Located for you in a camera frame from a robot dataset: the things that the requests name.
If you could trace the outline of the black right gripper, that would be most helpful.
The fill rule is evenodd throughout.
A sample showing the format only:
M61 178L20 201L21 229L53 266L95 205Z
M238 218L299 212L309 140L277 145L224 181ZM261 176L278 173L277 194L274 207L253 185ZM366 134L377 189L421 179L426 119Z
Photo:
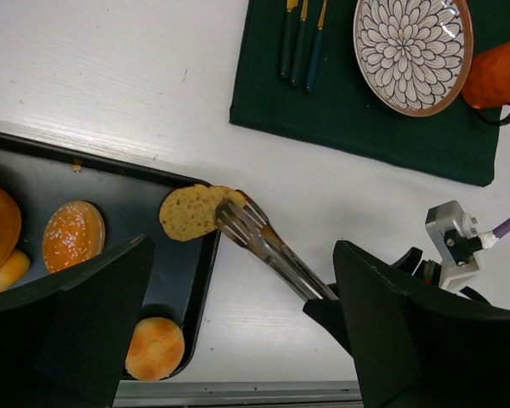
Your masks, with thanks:
M392 263L391 267L422 279L425 263L422 260L422 250L412 247L405 255L395 263ZM465 286L459 292L470 300L490 305L490 302L472 287ZM309 300L303 306L303 312L323 327L349 355L352 355L348 329L340 299Z

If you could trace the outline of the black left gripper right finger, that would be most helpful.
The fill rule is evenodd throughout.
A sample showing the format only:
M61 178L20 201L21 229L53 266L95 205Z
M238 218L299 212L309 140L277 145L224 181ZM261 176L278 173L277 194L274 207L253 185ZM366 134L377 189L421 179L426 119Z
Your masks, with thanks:
M510 310L394 269L349 241L337 289L367 407L510 407Z

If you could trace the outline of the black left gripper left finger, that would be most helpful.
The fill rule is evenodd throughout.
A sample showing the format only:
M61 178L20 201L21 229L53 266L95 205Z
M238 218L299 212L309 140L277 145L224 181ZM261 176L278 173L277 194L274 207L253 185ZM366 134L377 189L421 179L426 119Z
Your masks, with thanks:
M0 407L110 407L155 246L139 235L0 293Z

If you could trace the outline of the sesame bun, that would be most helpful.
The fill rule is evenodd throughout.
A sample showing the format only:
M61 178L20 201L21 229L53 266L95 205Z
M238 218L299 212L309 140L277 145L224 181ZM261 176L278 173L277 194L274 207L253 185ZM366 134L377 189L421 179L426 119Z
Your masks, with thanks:
M42 258L53 274L103 252L105 222L95 205L69 201L55 211L42 238Z

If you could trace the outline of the steel serving tongs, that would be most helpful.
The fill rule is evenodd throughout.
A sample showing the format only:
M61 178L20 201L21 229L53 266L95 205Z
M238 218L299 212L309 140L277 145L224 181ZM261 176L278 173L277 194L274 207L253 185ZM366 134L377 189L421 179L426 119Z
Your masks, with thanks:
M338 296L280 238L264 210L245 192L241 207L230 198L216 207L218 229L239 247L269 266L302 300L337 300Z

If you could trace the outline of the seeded bread slice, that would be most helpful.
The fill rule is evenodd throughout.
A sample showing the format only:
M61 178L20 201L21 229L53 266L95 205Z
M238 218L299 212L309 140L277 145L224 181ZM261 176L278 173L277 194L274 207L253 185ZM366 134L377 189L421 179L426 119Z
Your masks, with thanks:
M231 199L239 207L247 204L243 194L226 186L195 184L176 189L161 204L159 221L172 240L197 239L217 228L214 214L224 199Z

